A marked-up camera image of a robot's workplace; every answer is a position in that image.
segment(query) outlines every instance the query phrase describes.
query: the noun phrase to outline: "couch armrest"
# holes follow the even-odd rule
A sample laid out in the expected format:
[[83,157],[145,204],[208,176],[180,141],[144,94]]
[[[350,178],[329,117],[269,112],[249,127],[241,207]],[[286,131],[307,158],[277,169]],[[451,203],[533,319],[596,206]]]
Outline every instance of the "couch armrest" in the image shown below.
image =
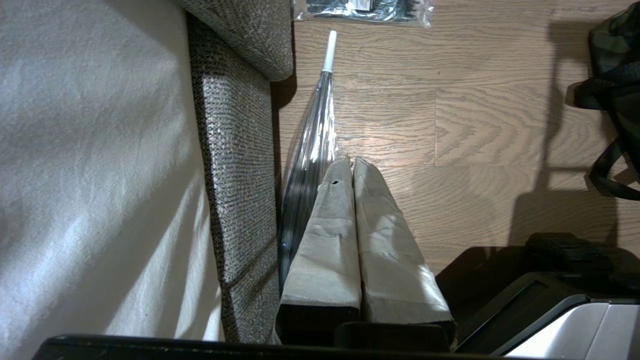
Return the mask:
[[290,0],[178,0],[270,81],[293,73]]

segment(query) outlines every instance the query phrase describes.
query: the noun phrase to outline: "bag strap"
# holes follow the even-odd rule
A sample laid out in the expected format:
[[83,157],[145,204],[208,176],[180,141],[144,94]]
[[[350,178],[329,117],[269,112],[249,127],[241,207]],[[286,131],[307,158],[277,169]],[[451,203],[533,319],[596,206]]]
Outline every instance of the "bag strap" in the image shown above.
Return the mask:
[[584,109],[613,110],[608,104],[602,104],[605,91],[634,85],[640,82],[640,61],[634,61],[615,67],[607,72],[589,78],[574,91],[574,105]]
[[620,141],[620,138],[615,139],[593,164],[589,179],[602,195],[639,201],[640,192],[638,190],[608,178],[611,168],[624,152],[624,143]]

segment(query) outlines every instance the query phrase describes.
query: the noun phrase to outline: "plastic packaging bag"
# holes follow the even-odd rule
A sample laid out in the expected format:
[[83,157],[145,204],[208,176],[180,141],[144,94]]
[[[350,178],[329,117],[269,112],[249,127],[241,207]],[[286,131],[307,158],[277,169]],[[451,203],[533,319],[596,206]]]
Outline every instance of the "plastic packaging bag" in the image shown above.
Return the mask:
[[292,159],[282,199],[280,225],[280,289],[307,228],[324,174],[338,155],[333,115],[333,52],[337,34],[331,31],[316,90],[304,115],[305,128]]
[[359,20],[426,29],[432,13],[432,0],[293,0],[294,20]]

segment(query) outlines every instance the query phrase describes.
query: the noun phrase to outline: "floor plank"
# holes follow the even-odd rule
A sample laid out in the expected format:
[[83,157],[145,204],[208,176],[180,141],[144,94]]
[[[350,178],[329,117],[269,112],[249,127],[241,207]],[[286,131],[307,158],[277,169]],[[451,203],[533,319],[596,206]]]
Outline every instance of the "floor plank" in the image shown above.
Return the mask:
[[439,88],[437,165],[590,167],[613,140],[598,111],[564,103],[546,83]]
[[339,144],[380,167],[436,273],[544,231],[640,255],[640,205],[584,179],[611,126],[566,105],[589,76],[589,29],[630,4],[438,0],[431,29],[296,22],[296,77],[274,87],[295,91],[278,113],[281,160],[336,29]]
[[[380,170],[436,273],[471,247],[523,245],[533,233],[616,241],[640,253],[638,205],[602,197],[578,172],[503,166]],[[539,177],[551,178],[546,188],[538,188]]]
[[[298,88],[280,111],[283,168],[293,151],[292,139],[300,137],[313,91],[312,87]],[[434,90],[338,89],[334,98],[338,146],[343,154],[375,158],[376,164],[387,167],[435,165]]]
[[[438,1],[431,29],[297,22],[299,86],[319,72],[327,33],[339,30],[336,87],[506,85],[588,74],[586,34],[628,1]],[[573,63],[554,74],[554,64]]]

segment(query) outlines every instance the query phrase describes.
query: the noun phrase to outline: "white tube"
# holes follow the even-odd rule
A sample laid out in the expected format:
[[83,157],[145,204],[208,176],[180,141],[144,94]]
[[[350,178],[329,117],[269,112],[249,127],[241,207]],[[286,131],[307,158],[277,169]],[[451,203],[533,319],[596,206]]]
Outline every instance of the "white tube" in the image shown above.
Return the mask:
[[335,39],[338,33],[335,30],[329,32],[329,42],[326,44],[326,54],[324,54],[324,65],[322,71],[333,72],[333,54],[335,53]]

